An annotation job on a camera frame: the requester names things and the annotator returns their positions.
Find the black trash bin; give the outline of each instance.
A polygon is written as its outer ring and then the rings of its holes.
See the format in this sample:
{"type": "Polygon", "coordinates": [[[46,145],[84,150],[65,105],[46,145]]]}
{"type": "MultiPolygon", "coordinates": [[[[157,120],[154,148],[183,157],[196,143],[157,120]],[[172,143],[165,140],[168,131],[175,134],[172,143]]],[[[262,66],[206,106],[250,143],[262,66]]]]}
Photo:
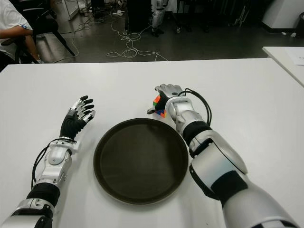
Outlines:
{"type": "Polygon", "coordinates": [[[300,21],[296,27],[296,36],[299,38],[304,38],[304,12],[300,14],[300,21]]]}

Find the white table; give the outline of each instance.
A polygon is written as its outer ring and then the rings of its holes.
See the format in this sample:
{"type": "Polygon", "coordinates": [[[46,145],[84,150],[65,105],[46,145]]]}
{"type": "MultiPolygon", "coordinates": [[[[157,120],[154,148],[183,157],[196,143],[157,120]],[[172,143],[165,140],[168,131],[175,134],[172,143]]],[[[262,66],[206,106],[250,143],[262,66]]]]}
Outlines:
{"type": "MultiPolygon", "coordinates": [[[[242,156],[250,179],[304,226],[304,90],[270,58],[8,66],[0,74],[0,222],[28,194],[34,160],[58,136],[67,109],[89,95],[96,116],[76,138],[82,149],[73,157],[54,224],[224,228],[220,203],[204,196],[188,173],[171,197],[148,206],[112,199],[95,178],[100,138],[121,121],[158,118],[146,110],[162,83],[192,88],[206,98],[212,128],[242,156]]],[[[205,115],[200,101],[193,102],[205,115]]]]}
{"type": "Polygon", "coordinates": [[[263,47],[263,50],[304,87],[304,66],[295,65],[285,47],[263,47]]]}

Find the dark brown tray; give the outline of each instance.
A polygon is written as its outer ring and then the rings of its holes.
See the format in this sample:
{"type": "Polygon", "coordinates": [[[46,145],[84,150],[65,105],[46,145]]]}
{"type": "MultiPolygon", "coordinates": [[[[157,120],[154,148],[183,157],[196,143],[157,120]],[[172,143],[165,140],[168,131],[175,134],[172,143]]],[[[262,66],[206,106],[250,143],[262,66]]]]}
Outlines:
{"type": "Polygon", "coordinates": [[[173,193],[188,167],[181,136],[153,119],[132,119],[111,128],[94,154],[100,185],[113,197],[131,204],[150,204],[173,193]]]}

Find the person's arm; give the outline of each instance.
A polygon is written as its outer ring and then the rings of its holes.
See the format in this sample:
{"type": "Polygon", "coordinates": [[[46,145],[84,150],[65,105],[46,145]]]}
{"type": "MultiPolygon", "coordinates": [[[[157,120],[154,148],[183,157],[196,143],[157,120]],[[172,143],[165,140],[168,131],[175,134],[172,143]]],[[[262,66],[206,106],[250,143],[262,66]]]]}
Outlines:
{"type": "Polygon", "coordinates": [[[15,26],[9,29],[0,30],[0,39],[24,37],[32,34],[33,31],[30,29],[25,29],[21,26],[15,26]]]}

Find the gray floor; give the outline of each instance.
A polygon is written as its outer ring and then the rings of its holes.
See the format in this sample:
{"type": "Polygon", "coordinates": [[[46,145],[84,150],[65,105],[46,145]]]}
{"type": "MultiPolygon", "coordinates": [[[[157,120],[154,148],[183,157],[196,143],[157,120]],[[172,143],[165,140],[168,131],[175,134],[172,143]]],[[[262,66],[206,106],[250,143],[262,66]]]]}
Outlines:
{"type": "MultiPolygon", "coordinates": [[[[91,16],[76,15],[68,21],[62,3],[55,7],[59,32],[71,32],[78,25],[87,21],[91,16]]],[[[129,62],[129,61],[154,61],[155,55],[136,56],[134,58],[107,57],[106,53],[126,50],[125,41],[111,30],[110,16],[106,16],[104,24],[92,24],[91,29],[75,33],[74,44],[79,50],[79,56],[69,58],[60,63],[89,63],[89,62],[129,62]]],[[[113,27],[122,32],[124,19],[116,19],[113,27]]],[[[247,27],[211,27],[210,33],[204,33],[199,24],[193,24],[192,32],[183,30],[175,34],[176,26],[173,20],[166,19],[162,30],[164,35],[152,37],[149,32],[142,33],[142,38],[134,42],[134,47],[139,50],[159,52],[168,60],[199,60],[199,59],[225,59],[225,58],[257,58],[267,57],[262,51],[263,46],[304,46],[304,39],[291,38],[281,33],[268,33],[263,28],[247,27]]],[[[73,33],[62,35],[70,48],[73,33]]],[[[54,35],[47,34],[45,38],[38,39],[38,50],[41,58],[46,63],[52,63],[70,53],[61,45],[54,35]]]]}

